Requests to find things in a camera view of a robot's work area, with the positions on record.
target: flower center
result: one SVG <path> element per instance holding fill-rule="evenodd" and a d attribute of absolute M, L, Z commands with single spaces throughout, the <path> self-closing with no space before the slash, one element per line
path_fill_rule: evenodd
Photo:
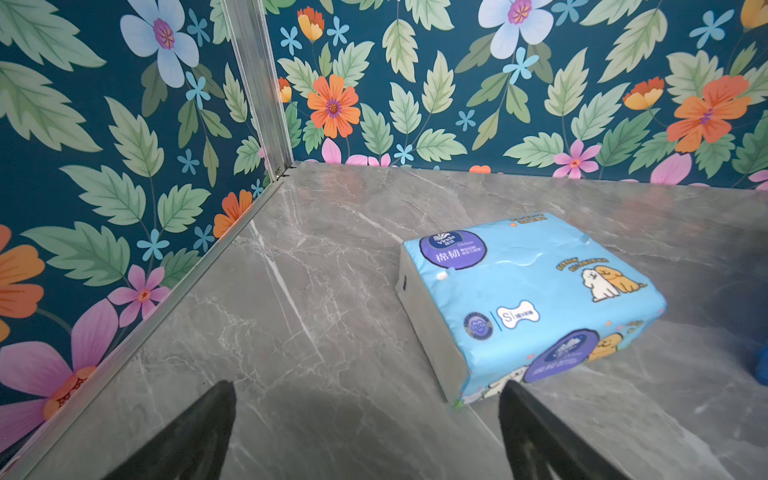
<path fill-rule="evenodd" d="M 147 300 L 149 300 L 149 297 L 151 295 L 152 295 L 152 292 L 150 290 L 144 289 L 144 290 L 139 292 L 139 296 L 137 297 L 136 300 L 138 300 L 138 301 L 143 303 L 143 302 L 146 302 Z"/>
<path fill-rule="evenodd" d="M 159 43 L 162 48 L 171 50 L 174 47 L 174 43 L 176 43 L 174 30 L 165 20 L 162 18 L 155 20 L 154 28 L 152 29 L 154 30 L 154 39 L 157 40 L 157 43 Z"/>
<path fill-rule="evenodd" d="M 714 109 L 710 108 L 706 114 L 702 118 L 699 119 L 699 123 L 702 125 L 706 125 L 710 123 L 710 120 L 712 120 L 712 115 L 714 113 Z"/>
<path fill-rule="evenodd" d="M 93 375 L 96 371 L 96 367 L 87 366 L 83 369 L 79 369 L 77 373 L 69 377 L 64 385 L 59 387 L 58 390 L 51 395 L 51 399 L 45 403 L 43 407 L 43 418 L 48 421 L 51 417 L 58 412 L 58 410 L 64 406 L 64 404 L 72 397 L 75 390 L 79 389 L 85 380 L 89 376 Z"/>
<path fill-rule="evenodd" d="M 337 102 L 332 98 L 328 100 L 328 103 L 326 104 L 326 111 L 328 112 L 328 115 L 331 116 L 331 118 L 338 117 L 340 110 L 341 110 L 341 106 L 339 105 L 339 102 Z"/>
<path fill-rule="evenodd" d="M 531 0 L 515 0 L 509 9 L 509 22 L 521 24 L 531 14 Z"/>

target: wallpaper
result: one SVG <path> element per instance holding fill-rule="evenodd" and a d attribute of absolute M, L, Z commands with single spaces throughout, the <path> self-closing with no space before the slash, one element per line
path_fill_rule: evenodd
<path fill-rule="evenodd" d="M 263 192 L 220 0 L 0 0 L 0 465 Z"/>
<path fill-rule="evenodd" d="M 296 159 L 768 190 L 764 0 L 264 0 Z"/>

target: orange flower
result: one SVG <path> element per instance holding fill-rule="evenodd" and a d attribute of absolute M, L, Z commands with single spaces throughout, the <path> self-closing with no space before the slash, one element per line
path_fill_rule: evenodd
<path fill-rule="evenodd" d="M 768 23 L 768 5 L 766 0 L 746 0 L 741 7 L 741 25 L 746 30 Z"/>
<path fill-rule="evenodd" d="M 301 32 L 311 42 L 323 36 L 323 29 L 326 27 L 326 21 L 323 20 L 323 14 L 315 12 L 312 7 L 299 10 L 299 26 Z"/>
<path fill-rule="evenodd" d="M 624 96 L 624 104 L 632 110 L 651 108 L 664 93 L 664 80 L 652 78 L 634 86 L 632 92 Z"/>
<path fill-rule="evenodd" d="M 352 125 L 360 123 L 360 109 L 353 107 L 359 100 L 354 87 L 344 90 L 344 79 L 331 75 L 331 83 L 325 77 L 320 77 L 313 84 L 314 92 L 310 92 L 307 106 L 316 110 L 312 114 L 315 127 L 322 128 L 326 137 L 336 138 L 336 131 L 342 137 L 352 133 Z"/>
<path fill-rule="evenodd" d="M 0 251 L 8 245 L 11 230 L 0 225 Z M 20 245 L 0 255 L 0 316 L 9 318 L 27 318 L 38 309 L 38 302 L 43 297 L 43 287 L 39 285 L 18 285 L 45 268 L 45 263 L 38 258 L 38 251 L 31 245 Z M 11 329 L 0 319 L 0 342 L 8 337 Z"/>
<path fill-rule="evenodd" d="M 704 99 L 688 97 L 674 111 L 674 116 L 684 118 L 667 127 L 669 141 L 683 139 L 675 150 L 695 151 L 701 145 L 701 137 L 713 144 L 727 134 L 731 126 L 725 120 L 740 118 L 750 104 L 749 97 L 737 98 L 750 83 L 741 75 L 726 75 L 704 86 Z"/>
<path fill-rule="evenodd" d="M 290 83 L 288 83 L 288 80 L 286 80 L 283 77 L 280 77 L 277 80 L 277 83 L 280 84 L 280 100 L 283 101 L 284 104 L 288 103 L 293 96 L 293 89 L 290 87 Z"/>
<path fill-rule="evenodd" d="M 221 238 L 234 225 L 238 218 L 242 217 L 245 210 L 253 203 L 251 192 L 241 190 L 240 202 L 237 201 L 234 192 L 230 192 L 227 198 L 221 201 L 221 207 L 226 215 L 218 214 L 214 218 L 214 237 Z"/>

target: marble surface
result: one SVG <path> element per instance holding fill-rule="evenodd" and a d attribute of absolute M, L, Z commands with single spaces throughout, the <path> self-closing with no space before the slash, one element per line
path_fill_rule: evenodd
<path fill-rule="evenodd" d="M 396 298 L 399 244 L 548 211 L 668 311 L 625 352 L 528 388 L 637 480 L 768 468 L 768 194 L 301 164 L 28 478 L 96 479 L 219 379 L 222 478 L 511 478 L 497 399 L 442 398 Z"/>

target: small blue flower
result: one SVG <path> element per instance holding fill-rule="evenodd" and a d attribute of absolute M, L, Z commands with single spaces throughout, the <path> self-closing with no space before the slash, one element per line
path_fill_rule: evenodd
<path fill-rule="evenodd" d="M 181 168 L 181 173 L 185 174 L 187 170 L 190 170 L 193 175 L 195 175 L 197 172 L 194 170 L 194 168 L 197 165 L 200 165 L 199 160 L 192 160 L 192 150 L 189 148 L 187 149 L 187 156 L 182 157 L 181 155 L 176 157 L 177 160 L 179 160 L 184 166 Z"/>
<path fill-rule="evenodd" d="M 280 33 L 283 34 L 285 40 L 280 40 L 281 47 L 288 47 L 288 51 L 293 55 L 293 49 L 301 50 L 301 43 L 296 40 L 296 36 L 299 34 L 299 30 L 296 27 L 290 29 L 290 35 L 285 27 L 280 27 Z"/>
<path fill-rule="evenodd" d="M 197 35 L 197 45 L 202 47 L 203 38 L 205 38 L 205 41 L 210 41 L 210 37 L 204 30 L 208 26 L 208 21 L 205 18 L 201 18 L 200 23 L 198 23 L 197 16 L 192 12 L 192 8 L 190 8 L 190 19 L 194 25 L 187 26 L 187 33 L 193 37 Z"/>
<path fill-rule="evenodd" d="M 467 114 L 464 114 L 463 111 L 460 111 L 458 113 L 458 117 L 461 118 L 461 120 L 457 121 L 456 124 L 463 125 L 462 130 L 467 131 L 467 127 L 474 127 L 477 124 L 477 122 L 475 122 L 474 120 L 469 120 L 470 118 L 472 118 L 474 114 L 475 114 L 474 110 L 468 111 Z"/>
<path fill-rule="evenodd" d="M 696 42 L 696 48 L 702 48 L 705 43 L 707 43 L 707 40 L 709 37 L 714 38 L 715 40 L 722 40 L 725 38 L 725 31 L 722 28 L 718 28 L 723 23 L 728 22 L 733 17 L 733 9 L 730 9 L 728 12 L 723 13 L 720 18 L 715 21 L 715 14 L 711 10 L 709 10 L 707 13 L 704 14 L 702 19 L 704 20 L 704 24 L 706 27 L 699 27 L 694 28 L 690 31 L 688 34 L 689 37 L 697 37 L 701 35 L 701 38 L 699 38 L 699 41 Z"/>
<path fill-rule="evenodd" d="M 576 12 L 576 7 L 581 7 L 582 5 L 586 4 L 587 0 L 566 0 L 565 3 L 560 2 L 552 5 L 552 11 L 554 13 L 563 12 L 555 25 L 558 27 L 563 25 L 563 22 L 565 22 L 565 17 L 568 15 L 571 16 L 571 22 L 578 22 L 578 12 Z"/>
<path fill-rule="evenodd" d="M 197 81 L 195 81 L 192 72 L 188 71 L 187 81 L 190 82 L 190 85 L 192 86 L 192 90 L 187 91 L 187 100 L 197 98 L 197 107 L 202 108 L 203 99 L 205 98 L 206 100 L 210 100 L 210 95 L 208 92 L 203 91 L 205 88 L 205 77 L 200 77 L 197 79 Z"/>
<path fill-rule="evenodd" d="M 200 248 L 200 246 L 202 246 L 202 247 L 203 247 L 203 253 L 206 253 L 206 252 L 208 251 L 208 242 L 211 242 L 211 243 L 213 243 L 213 242 L 215 242 L 215 241 L 216 241 L 216 239 L 214 238 L 214 236 L 210 234 L 210 231 L 211 231 L 213 228 L 214 228 L 214 227 L 213 227 L 212 225 L 208 225 L 207 227 L 205 227 L 205 232 L 203 232 L 203 229 L 202 229 L 202 228 L 200 228 L 200 227 L 195 227 L 195 228 L 194 228 L 194 234 L 195 234 L 195 235 L 197 235 L 197 236 L 199 237 L 199 240 L 197 240 L 197 241 L 194 243 L 194 245 L 192 246 L 192 248 L 194 248 L 195 250 L 197 250 L 197 249 L 199 249 L 199 248 Z"/>
<path fill-rule="evenodd" d="M 526 59 L 525 48 L 523 47 L 518 47 L 518 52 L 515 57 L 517 58 L 518 63 L 505 65 L 502 69 L 504 73 L 513 72 L 512 77 L 509 79 L 510 85 L 514 85 L 519 76 L 522 76 L 525 80 L 530 79 L 531 71 L 528 70 L 528 67 L 538 61 L 538 55 L 531 55 L 530 58 Z"/>
<path fill-rule="evenodd" d="M 337 46 L 339 44 L 339 40 L 345 44 L 346 37 L 344 34 L 349 31 L 349 25 L 341 25 L 341 20 L 339 20 L 339 17 L 333 17 L 333 26 L 335 28 L 328 29 L 328 35 L 333 36 L 333 46 Z"/>
<path fill-rule="evenodd" d="M 139 240 L 136 242 L 136 247 L 147 249 L 147 251 L 144 252 L 144 256 L 141 258 L 143 261 L 146 262 L 149 260 L 149 257 L 152 257 L 152 253 L 154 253 L 154 257 L 158 260 L 163 259 L 163 254 L 160 252 L 160 249 L 170 245 L 170 242 L 168 240 L 158 242 L 158 238 L 160 238 L 160 232 L 157 231 L 157 228 L 153 228 L 152 233 L 149 235 L 151 242 L 147 242 L 146 240 Z"/>
<path fill-rule="evenodd" d="M 256 180 L 256 184 L 251 184 L 250 189 L 253 190 L 253 198 L 258 198 L 264 193 L 264 187 L 261 186 L 261 180 Z"/>
<path fill-rule="evenodd" d="M 397 150 L 399 151 L 397 154 L 394 154 L 393 157 L 397 160 L 400 159 L 400 164 L 405 165 L 406 160 L 407 161 L 413 161 L 413 155 L 410 154 L 411 150 L 413 150 L 413 145 L 407 144 L 406 148 L 403 149 L 401 144 L 397 144 Z"/>

